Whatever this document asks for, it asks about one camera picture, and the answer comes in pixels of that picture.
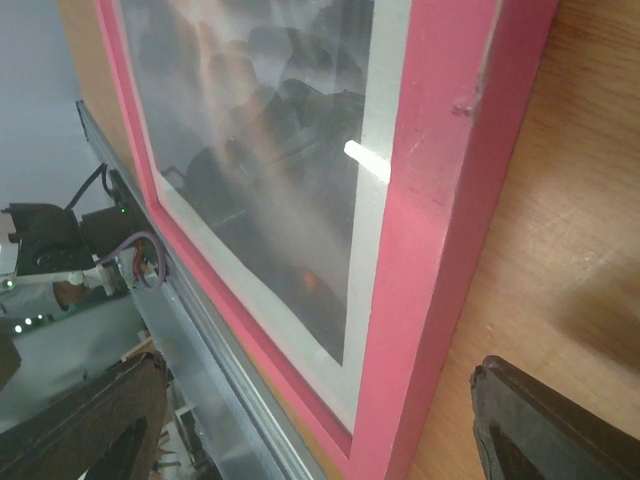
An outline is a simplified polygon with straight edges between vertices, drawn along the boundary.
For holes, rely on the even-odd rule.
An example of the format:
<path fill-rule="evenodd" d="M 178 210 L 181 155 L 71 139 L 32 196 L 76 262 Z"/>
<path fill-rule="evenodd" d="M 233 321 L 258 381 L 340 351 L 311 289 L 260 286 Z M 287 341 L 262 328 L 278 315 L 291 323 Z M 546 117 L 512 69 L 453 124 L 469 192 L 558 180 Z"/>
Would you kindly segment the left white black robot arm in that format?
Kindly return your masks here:
<path fill-rule="evenodd" d="M 134 216 L 100 165 L 70 202 L 11 203 L 1 210 L 1 319 L 55 316 L 101 291 L 124 292 L 124 280 L 107 256 L 134 233 Z M 99 180 L 113 206 L 78 217 L 86 190 Z"/>

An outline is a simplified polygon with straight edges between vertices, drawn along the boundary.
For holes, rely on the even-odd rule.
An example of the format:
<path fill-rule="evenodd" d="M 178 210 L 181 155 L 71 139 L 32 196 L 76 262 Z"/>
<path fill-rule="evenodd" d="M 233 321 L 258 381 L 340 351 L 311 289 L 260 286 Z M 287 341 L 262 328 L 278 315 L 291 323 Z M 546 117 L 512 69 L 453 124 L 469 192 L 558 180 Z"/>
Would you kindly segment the sunset landscape photo white border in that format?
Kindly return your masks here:
<path fill-rule="evenodd" d="M 344 356 L 370 1 L 124 1 L 166 188 Z"/>

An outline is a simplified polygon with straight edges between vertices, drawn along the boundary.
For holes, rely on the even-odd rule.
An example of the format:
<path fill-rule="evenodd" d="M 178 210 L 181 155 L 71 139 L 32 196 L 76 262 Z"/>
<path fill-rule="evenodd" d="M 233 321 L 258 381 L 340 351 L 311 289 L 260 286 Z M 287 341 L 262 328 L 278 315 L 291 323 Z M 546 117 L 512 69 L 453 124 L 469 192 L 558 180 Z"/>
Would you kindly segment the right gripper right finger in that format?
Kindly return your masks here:
<path fill-rule="evenodd" d="M 487 479 L 637 479 L 639 440 L 498 356 L 471 378 Z"/>

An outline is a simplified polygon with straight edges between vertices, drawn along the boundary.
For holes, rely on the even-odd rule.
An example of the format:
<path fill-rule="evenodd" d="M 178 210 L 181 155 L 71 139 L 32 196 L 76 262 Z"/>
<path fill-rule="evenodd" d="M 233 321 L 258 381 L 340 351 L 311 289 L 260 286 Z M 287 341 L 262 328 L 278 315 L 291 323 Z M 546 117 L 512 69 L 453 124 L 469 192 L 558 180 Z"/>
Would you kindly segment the aluminium front rail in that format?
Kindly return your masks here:
<path fill-rule="evenodd" d="M 164 356 L 202 446 L 224 479 L 326 474 L 248 355 L 171 246 L 157 293 L 133 300 Z"/>

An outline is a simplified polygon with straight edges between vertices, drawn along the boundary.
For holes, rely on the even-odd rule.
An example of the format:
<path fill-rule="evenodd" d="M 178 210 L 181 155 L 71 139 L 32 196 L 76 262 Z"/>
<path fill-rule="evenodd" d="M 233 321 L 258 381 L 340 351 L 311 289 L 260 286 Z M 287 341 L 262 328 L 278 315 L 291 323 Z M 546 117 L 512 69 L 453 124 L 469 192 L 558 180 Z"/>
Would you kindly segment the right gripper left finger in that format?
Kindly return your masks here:
<path fill-rule="evenodd" d="M 165 418 L 159 353 L 120 362 L 1 434 L 3 479 L 146 479 Z"/>

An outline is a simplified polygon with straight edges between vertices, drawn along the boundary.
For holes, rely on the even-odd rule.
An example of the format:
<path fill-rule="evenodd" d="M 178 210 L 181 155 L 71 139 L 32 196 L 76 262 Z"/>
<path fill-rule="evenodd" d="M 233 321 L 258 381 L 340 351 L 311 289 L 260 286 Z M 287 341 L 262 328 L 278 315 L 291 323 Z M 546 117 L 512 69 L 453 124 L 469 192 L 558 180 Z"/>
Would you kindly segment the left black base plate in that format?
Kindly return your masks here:
<path fill-rule="evenodd" d="M 166 248 L 121 174 L 112 169 L 107 177 L 112 182 L 112 200 L 116 209 L 116 216 L 109 226 L 115 233 L 116 243 L 108 248 L 100 263 L 115 260 L 125 250 L 133 248 L 133 282 L 155 292 L 166 279 Z"/>

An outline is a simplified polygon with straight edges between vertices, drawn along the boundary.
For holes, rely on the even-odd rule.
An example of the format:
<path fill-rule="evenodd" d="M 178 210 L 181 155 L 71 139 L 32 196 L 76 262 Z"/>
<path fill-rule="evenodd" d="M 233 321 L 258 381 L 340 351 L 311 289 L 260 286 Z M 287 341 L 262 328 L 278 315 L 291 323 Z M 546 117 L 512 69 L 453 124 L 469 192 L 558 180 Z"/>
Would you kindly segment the pink wooden picture frame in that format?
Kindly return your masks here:
<path fill-rule="evenodd" d="M 145 206 L 266 378 L 348 479 L 406 476 L 557 5 L 370 1 L 344 356 L 334 360 L 153 159 L 121 3 L 96 13 Z"/>

